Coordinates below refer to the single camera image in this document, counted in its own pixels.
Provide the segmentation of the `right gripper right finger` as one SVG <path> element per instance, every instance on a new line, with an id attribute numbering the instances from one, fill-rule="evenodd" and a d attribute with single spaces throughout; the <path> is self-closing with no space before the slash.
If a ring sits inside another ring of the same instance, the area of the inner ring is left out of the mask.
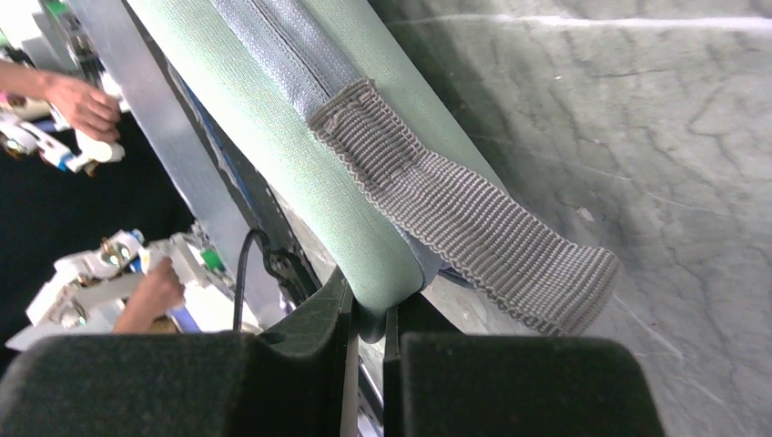
<path id="1" fill-rule="evenodd" d="M 389 436 L 660 436 L 643 371 L 597 338 L 471 335 L 422 295 L 386 316 Z"/>

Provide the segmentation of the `operator right hand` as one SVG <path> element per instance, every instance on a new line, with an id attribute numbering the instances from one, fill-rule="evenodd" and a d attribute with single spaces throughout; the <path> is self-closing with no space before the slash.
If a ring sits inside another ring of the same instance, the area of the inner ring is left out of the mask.
<path id="1" fill-rule="evenodd" d="M 175 308 L 184 301 L 185 287 L 173 268 L 170 258 L 163 258 L 140 281 L 132 296 L 139 308 L 152 317 Z"/>

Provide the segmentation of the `operator left hand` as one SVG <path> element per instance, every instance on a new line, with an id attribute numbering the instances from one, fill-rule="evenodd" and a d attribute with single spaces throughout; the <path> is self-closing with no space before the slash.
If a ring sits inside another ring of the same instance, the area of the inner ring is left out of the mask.
<path id="1" fill-rule="evenodd" d="M 65 121 L 88 137 L 106 143 L 119 140 L 119 100 L 105 91 L 71 76 L 47 74 L 45 100 Z"/>

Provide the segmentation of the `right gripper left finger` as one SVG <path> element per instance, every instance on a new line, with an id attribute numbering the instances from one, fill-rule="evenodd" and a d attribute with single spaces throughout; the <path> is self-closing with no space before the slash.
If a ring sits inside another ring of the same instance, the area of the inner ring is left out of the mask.
<path id="1" fill-rule="evenodd" d="M 4 436 L 336 436 L 352 294 L 325 286 L 259 335 L 39 341 L 1 383 Z"/>

